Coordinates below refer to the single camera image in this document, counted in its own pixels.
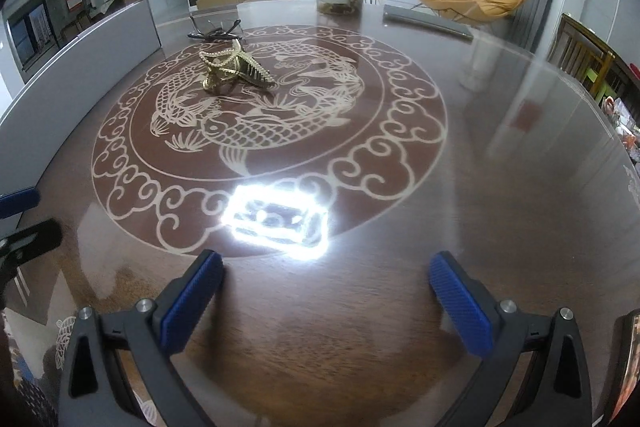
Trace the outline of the gold hair claw clip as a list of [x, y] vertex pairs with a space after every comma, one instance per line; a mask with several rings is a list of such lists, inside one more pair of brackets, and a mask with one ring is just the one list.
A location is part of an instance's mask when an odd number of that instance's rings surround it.
[[241, 39], [232, 39], [228, 48], [219, 51], [200, 51], [198, 57], [206, 68], [202, 88], [210, 94], [218, 94], [222, 87], [235, 86], [239, 81], [260, 90], [277, 86], [270, 72], [243, 48]]

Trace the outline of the wooden dining chair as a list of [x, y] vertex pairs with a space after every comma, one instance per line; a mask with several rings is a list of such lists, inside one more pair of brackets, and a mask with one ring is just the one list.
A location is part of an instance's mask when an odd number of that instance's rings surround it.
[[616, 54], [591, 29], [563, 13], [547, 60], [577, 80], [597, 100]]

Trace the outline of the grey laptop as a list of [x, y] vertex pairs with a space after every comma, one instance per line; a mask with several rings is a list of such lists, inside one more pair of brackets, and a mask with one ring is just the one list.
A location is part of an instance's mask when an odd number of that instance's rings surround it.
[[456, 37], [465, 41], [472, 41], [474, 36], [468, 26], [447, 20], [446, 18], [427, 14], [425, 12], [400, 8], [390, 4], [384, 5], [384, 20], [421, 27], [441, 34]]

